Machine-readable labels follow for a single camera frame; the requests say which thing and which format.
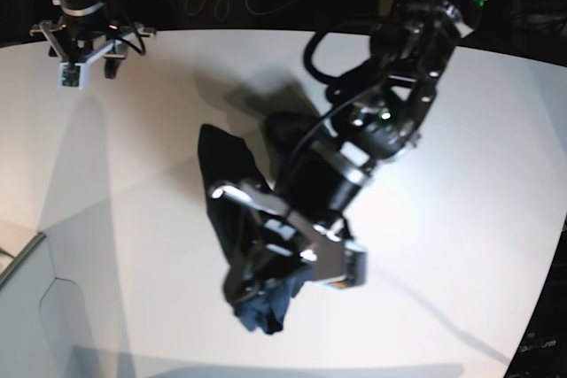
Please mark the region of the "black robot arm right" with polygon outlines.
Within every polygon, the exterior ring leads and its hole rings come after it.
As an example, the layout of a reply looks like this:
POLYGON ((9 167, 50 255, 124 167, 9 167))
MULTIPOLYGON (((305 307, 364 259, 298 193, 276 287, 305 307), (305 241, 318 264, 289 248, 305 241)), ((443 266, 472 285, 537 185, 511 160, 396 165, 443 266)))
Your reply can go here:
POLYGON ((103 59, 104 75, 113 80, 126 48, 117 40, 120 27, 109 17, 108 0, 52 0, 62 12, 56 22, 45 20, 37 25, 50 44, 50 54, 59 59, 58 84, 82 89, 89 70, 103 59))

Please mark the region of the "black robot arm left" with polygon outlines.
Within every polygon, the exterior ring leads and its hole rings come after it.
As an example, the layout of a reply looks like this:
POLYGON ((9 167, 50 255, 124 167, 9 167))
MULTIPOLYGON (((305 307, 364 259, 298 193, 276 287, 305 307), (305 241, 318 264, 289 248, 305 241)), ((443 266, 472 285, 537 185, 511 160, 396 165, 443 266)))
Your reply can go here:
POLYGON ((254 233, 225 281, 230 303, 300 276, 333 289, 364 284, 368 251, 355 241, 346 209, 380 166, 417 145, 439 79, 486 1, 394 0, 370 32, 368 58, 339 76, 315 68, 324 32, 311 38, 304 66, 324 84, 329 111, 266 119, 268 142, 282 157, 274 188, 242 180, 210 190, 243 206, 244 228, 254 233))

